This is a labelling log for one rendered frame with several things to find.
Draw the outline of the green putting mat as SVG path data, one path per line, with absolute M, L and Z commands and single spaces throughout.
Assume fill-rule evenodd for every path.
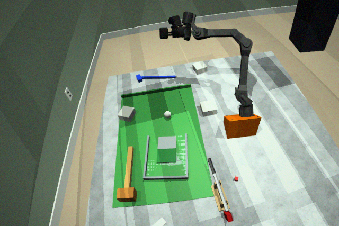
M 121 109 L 123 106 L 133 107 L 136 113 L 131 122 L 119 120 L 113 208 L 162 204 L 214 196 L 191 87 L 122 98 Z M 171 112 L 170 118 L 164 116 L 166 111 Z M 146 176 L 185 176 L 185 164 L 183 164 L 185 156 L 178 156 L 182 157 L 180 165 L 172 163 L 172 165 L 166 166 L 171 163 L 157 164 L 156 160 L 158 137 L 176 136 L 176 156 L 177 154 L 186 155 L 186 152 L 181 152 L 181 150 L 185 151 L 186 133 L 188 135 L 189 179 L 144 180 L 148 135 L 150 138 L 147 171 L 149 172 L 146 172 Z M 124 188 L 129 146 L 134 148 L 131 187 L 136 189 L 137 197 L 133 202 L 119 202 L 117 190 Z M 150 171 L 152 172 L 150 173 Z

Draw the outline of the blue golf putter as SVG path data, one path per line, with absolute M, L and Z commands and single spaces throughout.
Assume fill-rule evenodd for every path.
M 142 79 L 156 79 L 156 78 L 176 78 L 176 76 L 140 76 L 140 74 L 136 75 L 138 82 L 142 82 Z

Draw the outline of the white golf ball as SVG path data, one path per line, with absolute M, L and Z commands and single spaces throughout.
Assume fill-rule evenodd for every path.
M 164 113 L 164 116 L 165 116 L 166 118 L 170 118 L 170 117 L 171 117 L 171 112 L 170 112 L 170 111 L 166 111 L 166 112 Z

